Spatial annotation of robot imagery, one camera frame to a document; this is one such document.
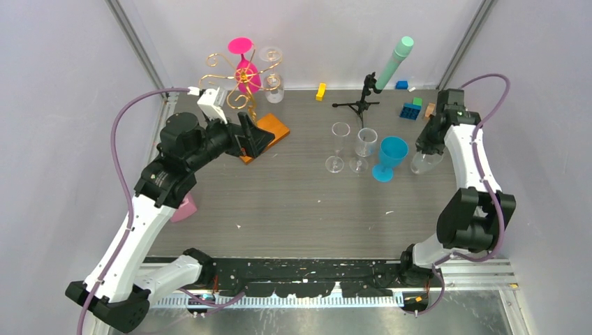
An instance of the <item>mint green tube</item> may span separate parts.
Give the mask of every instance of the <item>mint green tube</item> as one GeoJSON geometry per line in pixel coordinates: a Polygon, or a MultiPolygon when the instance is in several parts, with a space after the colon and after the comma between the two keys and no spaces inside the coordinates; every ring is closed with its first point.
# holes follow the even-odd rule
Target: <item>mint green tube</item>
{"type": "Polygon", "coordinates": [[[397,43],[397,46],[394,47],[392,52],[392,57],[389,59],[385,69],[376,81],[376,89],[382,91],[385,86],[387,86],[388,81],[399,67],[399,64],[409,56],[411,49],[413,49],[413,39],[409,36],[403,37],[399,43],[397,43]]]}

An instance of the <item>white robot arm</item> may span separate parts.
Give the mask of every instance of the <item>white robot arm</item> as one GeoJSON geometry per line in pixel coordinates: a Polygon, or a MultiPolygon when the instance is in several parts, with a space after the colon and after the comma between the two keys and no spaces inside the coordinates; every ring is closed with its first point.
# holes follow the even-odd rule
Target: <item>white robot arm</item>
{"type": "Polygon", "coordinates": [[[240,125],[230,123],[221,109],[224,89],[190,88],[189,93],[200,96],[198,105],[207,118],[207,127],[202,128],[191,113],[174,114],[167,120],[157,146],[159,154],[142,171],[134,188],[133,226],[128,228],[126,216],[95,269],[84,281],[70,283],[66,290],[66,296],[82,306],[117,252],[91,298],[89,311],[124,333],[142,322],[151,304],[180,287],[207,284],[214,277],[212,259],[195,249],[188,249],[165,267],[138,276],[156,236],[195,185],[195,172],[223,153],[255,158],[274,139],[273,134],[257,128],[244,112],[238,114],[240,125]],[[117,250],[128,230],[125,243],[117,250]]]}
{"type": "Polygon", "coordinates": [[[436,233],[424,242],[412,244],[401,255],[403,283],[416,285],[424,281],[436,262],[453,253],[465,255],[494,249],[500,229],[484,179],[499,201],[504,229],[514,213],[514,196],[502,193],[489,168],[483,131],[478,129],[476,136],[473,135],[480,121],[478,113],[464,107],[462,90],[446,89],[438,93],[436,114],[430,118],[415,146],[423,154],[441,155],[444,148],[448,148],[458,191],[440,214],[436,233]],[[475,162],[475,152],[479,165],[475,162]]]}

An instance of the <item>yellow block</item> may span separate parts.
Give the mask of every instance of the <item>yellow block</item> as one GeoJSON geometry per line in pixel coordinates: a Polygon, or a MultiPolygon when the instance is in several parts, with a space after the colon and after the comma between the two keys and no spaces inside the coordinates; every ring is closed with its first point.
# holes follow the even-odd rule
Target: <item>yellow block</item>
{"type": "Polygon", "coordinates": [[[318,85],[318,92],[316,92],[317,101],[323,101],[323,96],[325,95],[325,87],[327,87],[327,84],[325,84],[324,82],[321,82],[320,85],[318,85]]]}

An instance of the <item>microphone stand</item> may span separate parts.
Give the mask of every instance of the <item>microphone stand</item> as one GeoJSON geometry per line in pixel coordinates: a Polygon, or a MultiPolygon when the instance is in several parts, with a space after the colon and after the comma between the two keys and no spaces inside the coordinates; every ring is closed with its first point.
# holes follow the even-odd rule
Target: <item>microphone stand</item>
{"type": "Polygon", "coordinates": [[[349,108],[351,108],[355,112],[357,117],[360,118],[360,121],[362,122],[362,128],[364,128],[363,112],[365,110],[368,110],[368,108],[370,108],[370,105],[379,104],[379,102],[369,103],[368,101],[366,101],[366,97],[369,96],[370,94],[372,94],[372,91],[374,91],[374,93],[376,93],[376,94],[379,94],[380,92],[383,91],[382,89],[376,88],[376,79],[374,79],[375,74],[376,74],[376,72],[366,75],[366,78],[364,79],[364,87],[362,88],[361,99],[359,99],[358,101],[356,101],[354,103],[334,103],[332,105],[333,107],[348,106],[349,108]]]}

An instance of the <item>blue block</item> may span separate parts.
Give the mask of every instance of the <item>blue block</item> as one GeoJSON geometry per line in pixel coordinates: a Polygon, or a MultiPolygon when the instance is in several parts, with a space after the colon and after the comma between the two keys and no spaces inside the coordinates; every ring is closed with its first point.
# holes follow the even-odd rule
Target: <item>blue block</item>
{"type": "Polygon", "coordinates": [[[395,86],[394,89],[407,89],[409,87],[409,83],[407,82],[407,80],[399,80],[395,86]]]}
{"type": "Polygon", "coordinates": [[[417,116],[422,111],[422,106],[414,105],[412,103],[404,103],[403,110],[400,117],[404,119],[417,120],[417,116]]]}

